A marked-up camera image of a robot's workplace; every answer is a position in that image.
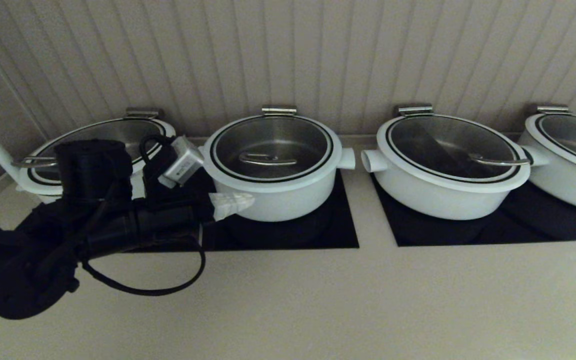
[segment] metal bracket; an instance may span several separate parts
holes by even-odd
[[[433,105],[430,103],[396,105],[392,110],[393,117],[432,114],[434,114]]]
[[[157,107],[126,107],[124,119],[160,119],[164,118],[163,109]]]
[[[533,114],[570,114],[568,105],[563,104],[535,104],[533,107]]]
[[[263,116],[294,116],[297,114],[297,107],[293,105],[263,105],[261,112],[263,112]]]

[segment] cooking pot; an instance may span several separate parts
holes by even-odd
[[[377,132],[378,150],[362,151],[361,161],[384,191],[413,210],[478,219],[530,175],[522,148],[487,126],[434,114],[429,104],[396,107],[395,113]]]
[[[566,105],[538,105],[536,110],[518,141],[544,165],[531,170],[530,182],[576,206],[576,114]]]
[[[302,217],[329,197],[336,169],[355,168],[355,153],[326,125],[297,116],[296,107],[262,111],[212,134],[199,148],[203,167],[217,192],[254,196],[238,215],[265,222]]]
[[[46,142],[21,161],[14,162],[21,168],[18,183],[21,189],[35,194],[44,203],[52,203],[62,196],[62,183],[55,162],[55,146],[70,142],[91,139],[121,141],[126,145],[126,151],[132,158],[132,197],[144,197],[144,182],[142,169],[145,166],[140,155],[139,143],[147,135],[161,134],[171,137],[176,134],[174,128],[158,119],[163,111],[151,108],[130,107],[126,115],[107,121],[93,123]],[[151,145],[147,153],[152,157],[160,149],[160,145]]]

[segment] black burner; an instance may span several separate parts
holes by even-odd
[[[213,180],[204,169],[199,169],[186,182],[185,187],[201,192],[215,192]],[[280,222],[253,221],[231,215],[204,228],[201,243],[206,251],[359,248],[339,170],[336,171],[329,198],[313,212]],[[187,250],[183,244],[175,243],[135,251],[167,253]]]
[[[518,244],[576,240],[576,207],[531,182],[513,190],[501,206],[479,219],[449,220],[417,212],[392,198],[375,180],[398,246]]]

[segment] beige countertop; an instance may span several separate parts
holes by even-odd
[[[576,359],[576,241],[400,248],[370,176],[342,176],[359,249],[211,252],[197,283],[154,298],[78,269],[79,289],[46,312],[0,318],[0,359]],[[0,225],[35,205],[9,185]],[[93,265],[171,286],[199,256]]]

